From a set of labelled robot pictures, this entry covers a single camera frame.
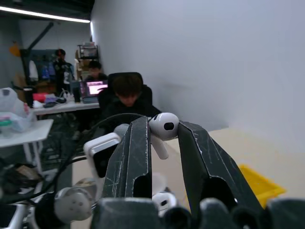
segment dark hair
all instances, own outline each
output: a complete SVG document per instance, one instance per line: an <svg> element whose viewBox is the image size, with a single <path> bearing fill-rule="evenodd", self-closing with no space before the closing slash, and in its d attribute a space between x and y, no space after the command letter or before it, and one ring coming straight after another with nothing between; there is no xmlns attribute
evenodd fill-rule
<svg viewBox="0 0 305 229"><path fill-rule="evenodd" d="M101 69L102 65L97 61L90 61L89 68L98 68Z"/></svg>
<svg viewBox="0 0 305 229"><path fill-rule="evenodd" d="M120 75L113 80L113 90L119 96L129 97L140 94L142 89L141 79L133 74Z"/></svg>
<svg viewBox="0 0 305 229"><path fill-rule="evenodd" d="M58 49L55 51L55 55L59 56L59 55L66 55L66 52L64 49Z"/></svg>

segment ceiling light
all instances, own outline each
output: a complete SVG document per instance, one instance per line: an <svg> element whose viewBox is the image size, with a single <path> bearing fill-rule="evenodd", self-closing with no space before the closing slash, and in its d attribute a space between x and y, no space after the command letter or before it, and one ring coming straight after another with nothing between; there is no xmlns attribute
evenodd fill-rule
<svg viewBox="0 0 305 229"><path fill-rule="evenodd" d="M18 9L2 7L2 6L0 6L0 10L7 11L7 12L12 12L12 13L21 13L21 14L26 14L26 15L31 15L31 16L43 17L43 18L64 20L64 21L74 21L74 22L82 22L82 23L89 23L90 22L89 20L82 20L82 19L76 19L76 18L66 18L66 17L54 16L54 15L49 15L49 14L44 14L44 13L35 13L35 12L31 12L31 11L26 11L26 10L18 10Z"/></svg>

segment laptop screen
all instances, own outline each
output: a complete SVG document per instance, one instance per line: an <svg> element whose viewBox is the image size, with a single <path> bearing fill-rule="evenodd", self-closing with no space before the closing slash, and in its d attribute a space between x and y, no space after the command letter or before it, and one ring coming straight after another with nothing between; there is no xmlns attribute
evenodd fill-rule
<svg viewBox="0 0 305 229"><path fill-rule="evenodd" d="M88 95L96 95L107 87L107 81L87 82L87 88L89 89Z"/></svg>

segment yellow tray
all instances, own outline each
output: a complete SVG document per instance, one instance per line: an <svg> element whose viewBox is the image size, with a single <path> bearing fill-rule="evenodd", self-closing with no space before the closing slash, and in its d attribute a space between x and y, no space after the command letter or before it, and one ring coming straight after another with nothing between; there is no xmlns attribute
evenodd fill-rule
<svg viewBox="0 0 305 229"><path fill-rule="evenodd" d="M239 165L238 167L263 208L266 207L266 203L269 199L275 198L286 192L284 188L271 182L248 166Z"/></svg>

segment black chair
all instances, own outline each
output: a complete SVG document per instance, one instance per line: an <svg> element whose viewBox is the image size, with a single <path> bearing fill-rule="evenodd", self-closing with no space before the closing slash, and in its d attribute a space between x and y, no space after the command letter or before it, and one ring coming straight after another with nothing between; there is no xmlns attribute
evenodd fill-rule
<svg viewBox="0 0 305 229"><path fill-rule="evenodd" d="M139 99L145 100L146 102L148 102L151 105L153 104L153 96L152 96L153 92L150 89L150 87L143 84L143 78L140 73L112 73L112 74L108 75L108 88L101 91L98 94L98 101L99 101L101 110L106 108L107 105L111 103L113 98L115 98L115 93L113 90L114 79L118 76L122 76L122 75L124 76L124 75L130 75L130 74L138 76L142 81L142 93L141 93Z"/></svg>

